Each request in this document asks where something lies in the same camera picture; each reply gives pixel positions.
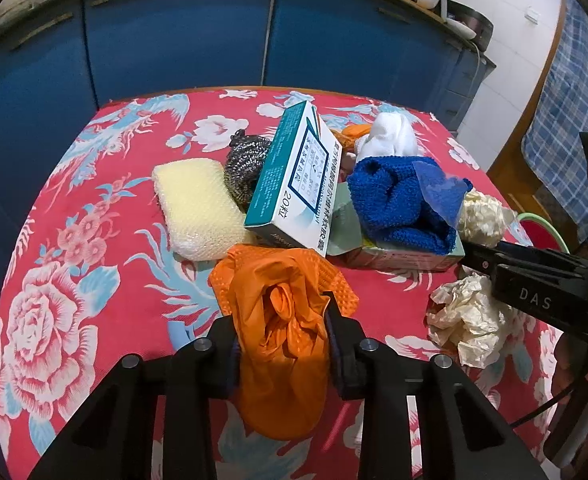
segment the blue plaid curtain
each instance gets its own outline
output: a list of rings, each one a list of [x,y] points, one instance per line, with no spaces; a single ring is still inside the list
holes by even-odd
[[[583,241],[588,237],[588,180],[580,132],[588,132],[588,17],[577,0],[567,0],[558,50],[521,149]]]

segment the screw head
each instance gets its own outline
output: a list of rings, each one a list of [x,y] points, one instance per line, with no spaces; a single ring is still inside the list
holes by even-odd
[[[439,368],[449,368],[452,366],[452,358],[449,355],[438,354],[434,357],[434,364]]]
[[[120,360],[120,365],[123,368],[133,368],[140,362],[140,358],[134,354],[127,354]]]
[[[194,341],[194,349],[199,352],[205,352],[212,348],[212,341],[206,337],[199,337]]]
[[[378,348],[378,341],[371,337],[366,337],[359,343],[360,349],[366,352],[373,352]]]

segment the green rim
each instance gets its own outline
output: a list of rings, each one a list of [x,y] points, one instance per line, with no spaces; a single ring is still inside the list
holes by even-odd
[[[554,237],[554,240],[556,240],[556,243],[558,244],[558,247],[561,249],[561,251],[567,254],[570,253],[570,250],[567,248],[567,244],[563,240],[563,237],[558,233],[554,226],[547,220],[545,220],[543,217],[538,216],[534,213],[521,213],[520,215],[518,215],[517,219],[519,222],[521,220],[529,220],[544,227],[546,231]]]

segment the white tiled wall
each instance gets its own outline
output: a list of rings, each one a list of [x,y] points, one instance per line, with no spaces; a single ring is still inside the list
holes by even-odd
[[[497,65],[481,84],[458,140],[487,170],[530,100],[552,45],[561,0],[456,0],[494,24],[487,56]],[[525,18],[528,7],[538,25]]]

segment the orange rubber glove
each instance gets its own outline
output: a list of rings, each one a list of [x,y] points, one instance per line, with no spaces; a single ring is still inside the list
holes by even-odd
[[[341,143],[344,150],[353,152],[354,141],[360,139],[363,135],[368,134],[371,129],[371,124],[352,124],[351,126],[346,126],[342,132],[335,132],[333,130],[332,133]]]
[[[275,440],[308,434],[325,405],[329,342],[323,314],[331,290],[344,316],[358,297],[341,272],[311,249],[235,245],[210,274],[241,347],[239,412]]]

